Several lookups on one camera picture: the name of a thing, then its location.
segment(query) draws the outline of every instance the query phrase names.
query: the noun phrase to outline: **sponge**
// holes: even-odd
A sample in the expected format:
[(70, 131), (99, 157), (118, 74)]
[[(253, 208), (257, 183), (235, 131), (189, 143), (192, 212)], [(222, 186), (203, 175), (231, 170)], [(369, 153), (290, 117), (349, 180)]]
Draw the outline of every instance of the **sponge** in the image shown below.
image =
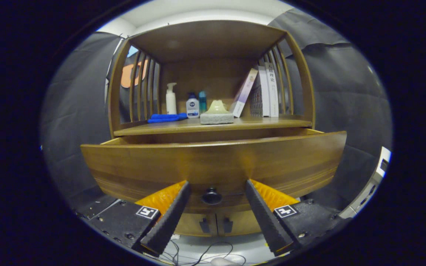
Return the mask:
[(234, 116), (226, 111), (223, 101), (214, 100), (208, 111), (200, 115), (200, 123), (202, 125), (217, 125), (222, 123), (233, 123)]

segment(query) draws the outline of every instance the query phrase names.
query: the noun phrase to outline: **book spine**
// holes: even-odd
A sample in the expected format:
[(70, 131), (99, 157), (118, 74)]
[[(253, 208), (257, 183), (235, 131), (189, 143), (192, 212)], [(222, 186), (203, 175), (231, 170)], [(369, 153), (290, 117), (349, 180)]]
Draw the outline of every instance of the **book spine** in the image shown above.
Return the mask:
[(269, 85), (270, 116), (279, 117), (279, 94), (277, 92), (277, 82), (275, 80), (274, 66), (266, 62), (267, 84)]
[(240, 117), (241, 116), (241, 112), (242, 109), (244, 108), (244, 104), (246, 103), (247, 100), (247, 96), (249, 96), (249, 93), (251, 91), (252, 88), (252, 84), (254, 84), (254, 80), (256, 79), (257, 76), (257, 70), (256, 69), (251, 69), (251, 71), (249, 72), (249, 74), (247, 75), (247, 78), (241, 88), (241, 93), (240, 96), (236, 102), (236, 105), (234, 106), (233, 109), (233, 115), (235, 117)]
[(269, 97), (269, 85), (267, 84), (267, 73), (266, 67), (259, 66), (259, 81), (261, 86), (261, 96), (262, 96), (262, 116), (270, 116), (270, 97)]

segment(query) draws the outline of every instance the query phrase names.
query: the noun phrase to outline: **orange object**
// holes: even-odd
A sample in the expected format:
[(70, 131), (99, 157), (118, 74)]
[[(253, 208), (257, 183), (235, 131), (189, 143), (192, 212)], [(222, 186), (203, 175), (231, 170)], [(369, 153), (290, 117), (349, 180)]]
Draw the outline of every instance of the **orange object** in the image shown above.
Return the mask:
[[(142, 80), (146, 77), (147, 72), (147, 61), (148, 59), (144, 60), (144, 70), (142, 71)], [(141, 68), (141, 63), (137, 63), (137, 69), (136, 71), (136, 77), (134, 79), (134, 86), (137, 86), (139, 84), (139, 68)], [(124, 88), (129, 88), (131, 86), (131, 76), (132, 76), (132, 69), (134, 68), (134, 64), (129, 64), (125, 67), (123, 67), (123, 74), (121, 75), (121, 86)]]
[(273, 212), (275, 208), (282, 207), (285, 205), (296, 204), (299, 202), (298, 200), (290, 197), (289, 195), (286, 195), (278, 191), (277, 189), (269, 187), (268, 185), (264, 185), (254, 180), (251, 180), (251, 182), (256, 188), (256, 190), (259, 192), (259, 195), (261, 195), (261, 197), (264, 199), (267, 204), (267, 207), (269, 207), (271, 212)]
[(175, 183), (164, 189), (161, 189), (153, 194), (150, 194), (147, 197), (144, 197), (135, 202), (135, 204), (151, 207), (158, 209), (160, 211), (159, 219), (167, 212), (172, 202), (174, 202), (175, 197), (179, 193), (180, 189), (185, 184), (185, 181)]

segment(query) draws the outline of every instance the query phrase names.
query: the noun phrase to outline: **blue lotion bottle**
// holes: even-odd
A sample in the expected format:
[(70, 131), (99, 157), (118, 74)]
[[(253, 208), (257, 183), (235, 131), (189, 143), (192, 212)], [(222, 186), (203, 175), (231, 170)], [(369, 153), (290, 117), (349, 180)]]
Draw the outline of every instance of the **blue lotion bottle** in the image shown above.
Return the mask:
[(206, 94), (205, 91), (198, 93), (198, 99), (200, 100), (200, 113), (206, 112)]

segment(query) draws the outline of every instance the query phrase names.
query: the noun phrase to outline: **open drawer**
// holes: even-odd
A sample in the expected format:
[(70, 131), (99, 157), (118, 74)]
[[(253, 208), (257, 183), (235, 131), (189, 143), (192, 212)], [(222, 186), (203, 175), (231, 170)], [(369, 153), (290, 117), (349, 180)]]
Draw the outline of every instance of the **open drawer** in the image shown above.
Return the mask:
[[(254, 179), (292, 197), (328, 184), (341, 160), (346, 132), (277, 128), (134, 135), (81, 145), (85, 162), (108, 195), (135, 202), (188, 180), (186, 213), (250, 210), (244, 182)], [(223, 201), (201, 201), (215, 187)]]

